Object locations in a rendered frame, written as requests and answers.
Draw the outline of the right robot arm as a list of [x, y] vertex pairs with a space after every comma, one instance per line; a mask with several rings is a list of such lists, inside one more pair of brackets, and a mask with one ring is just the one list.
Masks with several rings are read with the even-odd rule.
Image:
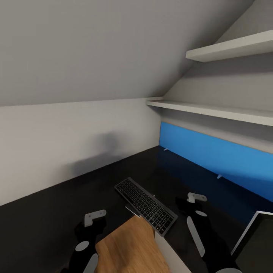
[[206, 196], [189, 192], [187, 200], [175, 197], [175, 204], [188, 216], [187, 225], [209, 273], [242, 273], [229, 246], [212, 228], [208, 216], [201, 210], [202, 205], [195, 199], [207, 201]]

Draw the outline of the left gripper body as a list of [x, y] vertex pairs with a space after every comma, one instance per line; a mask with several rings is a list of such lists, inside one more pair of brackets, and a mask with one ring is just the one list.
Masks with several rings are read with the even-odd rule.
[[93, 221], [92, 226], [85, 227], [85, 224], [77, 226], [77, 241], [87, 232], [94, 233], [95, 236], [102, 234], [104, 232], [103, 219]]

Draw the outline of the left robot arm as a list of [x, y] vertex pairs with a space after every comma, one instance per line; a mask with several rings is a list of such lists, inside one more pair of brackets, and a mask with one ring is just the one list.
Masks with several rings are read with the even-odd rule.
[[[69, 261], [69, 269], [63, 268], [60, 273], [94, 273], [99, 261], [96, 252], [96, 236], [104, 232], [107, 225], [106, 210], [85, 214], [85, 224], [82, 221], [74, 228], [78, 244]], [[92, 219], [102, 217], [100, 220]]]

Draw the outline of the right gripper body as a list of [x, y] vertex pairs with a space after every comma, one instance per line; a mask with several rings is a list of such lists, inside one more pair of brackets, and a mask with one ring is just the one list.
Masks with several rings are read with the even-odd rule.
[[188, 202], [187, 200], [179, 198], [179, 200], [178, 200], [178, 209], [179, 210], [185, 211], [187, 213], [187, 209], [189, 207], [196, 207], [197, 209], [201, 209], [202, 205], [198, 202], [191, 203], [191, 202]]

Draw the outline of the keyboard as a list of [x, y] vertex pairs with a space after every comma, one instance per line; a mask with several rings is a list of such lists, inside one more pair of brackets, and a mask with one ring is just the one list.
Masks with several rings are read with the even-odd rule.
[[164, 237], [178, 216], [155, 198], [151, 192], [141, 187], [130, 177], [115, 186], [115, 189], [139, 214]]

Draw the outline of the notebook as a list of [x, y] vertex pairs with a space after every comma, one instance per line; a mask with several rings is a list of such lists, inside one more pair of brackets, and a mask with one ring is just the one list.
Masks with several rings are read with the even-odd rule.
[[132, 213], [134, 213], [135, 215], [137, 215], [139, 218], [141, 217], [141, 215], [139, 214], [139, 212], [137, 212], [137, 210], [130, 203], [128, 203], [125, 207], [127, 209], [129, 209]]

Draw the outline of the monitor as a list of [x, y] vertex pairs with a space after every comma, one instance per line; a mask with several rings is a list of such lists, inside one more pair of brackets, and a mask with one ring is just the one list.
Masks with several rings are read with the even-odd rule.
[[231, 254], [242, 273], [273, 273], [273, 213], [257, 211]]

